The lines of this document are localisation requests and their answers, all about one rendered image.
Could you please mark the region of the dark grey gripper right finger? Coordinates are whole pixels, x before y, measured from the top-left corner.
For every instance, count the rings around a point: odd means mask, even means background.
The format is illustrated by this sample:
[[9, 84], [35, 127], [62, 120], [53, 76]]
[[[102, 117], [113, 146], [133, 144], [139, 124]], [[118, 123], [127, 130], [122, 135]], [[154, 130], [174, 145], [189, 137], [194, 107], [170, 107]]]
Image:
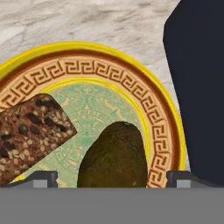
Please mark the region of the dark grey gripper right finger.
[[193, 176], [189, 171], [168, 171], [166, 173], [167, 184], [166, 187], [170, 188], [205, 188], [205, 187], [218, 187], [211, 182], [199, 179]]

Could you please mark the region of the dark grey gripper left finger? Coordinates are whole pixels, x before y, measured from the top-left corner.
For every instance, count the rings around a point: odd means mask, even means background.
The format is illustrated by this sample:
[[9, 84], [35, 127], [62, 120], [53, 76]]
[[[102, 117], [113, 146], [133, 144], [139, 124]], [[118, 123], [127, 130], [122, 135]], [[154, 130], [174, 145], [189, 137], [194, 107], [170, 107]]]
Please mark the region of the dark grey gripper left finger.
[[56, 171], [35, 171], [27, 178], [4, 187], [21, 187], [21, 188], [54, 188], [58, 187], [58, 173]]

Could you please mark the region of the brown seeded bread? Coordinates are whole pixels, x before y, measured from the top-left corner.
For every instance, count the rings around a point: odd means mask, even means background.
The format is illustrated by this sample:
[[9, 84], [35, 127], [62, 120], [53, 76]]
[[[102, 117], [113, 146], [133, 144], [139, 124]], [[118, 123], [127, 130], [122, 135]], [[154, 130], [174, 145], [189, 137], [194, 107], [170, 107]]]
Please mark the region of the brown seeded bread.
[[0, 186], [74, 137], [77, 130], [49, 94], [36, 94], [0, 113]]

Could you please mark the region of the dark green avocado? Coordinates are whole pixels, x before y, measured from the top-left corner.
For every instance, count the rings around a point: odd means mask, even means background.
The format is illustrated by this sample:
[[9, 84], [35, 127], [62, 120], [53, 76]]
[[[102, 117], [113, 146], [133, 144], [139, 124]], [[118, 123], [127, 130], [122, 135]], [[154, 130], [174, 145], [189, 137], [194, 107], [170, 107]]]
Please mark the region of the dark green avocado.
[[139, 129], [129, 122], [111, 123], [80, 163], [78, 187], [143, 187], [148, 166]]

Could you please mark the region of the dark navy cabinet door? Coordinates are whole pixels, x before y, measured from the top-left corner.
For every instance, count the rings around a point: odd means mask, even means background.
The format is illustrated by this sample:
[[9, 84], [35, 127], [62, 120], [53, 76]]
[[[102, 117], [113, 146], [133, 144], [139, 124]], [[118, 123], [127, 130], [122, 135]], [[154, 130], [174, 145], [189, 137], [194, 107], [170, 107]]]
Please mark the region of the dark navy cabinet door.
[[163, 41], [191, 172], [224, 186], [224, 0], [180, 0]]

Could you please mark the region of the yellow patterned plate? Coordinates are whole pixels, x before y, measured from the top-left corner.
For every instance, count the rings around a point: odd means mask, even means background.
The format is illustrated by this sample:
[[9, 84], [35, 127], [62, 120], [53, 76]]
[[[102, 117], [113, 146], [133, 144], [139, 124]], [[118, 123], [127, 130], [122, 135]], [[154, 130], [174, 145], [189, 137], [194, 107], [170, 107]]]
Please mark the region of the yellow patterned plate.
[[142, 133], [148, 185], [165, 187], [169, 170], [186, 167], [182, 122], [172, 98], [145, 66], [113, 48], [62, 42], [23, 52], [0, 65], [0, 111], [37, 93], [52, 95], [78, 133], [38, 164], [74, 187], [89, 146], [111, 123], [127, 121]]

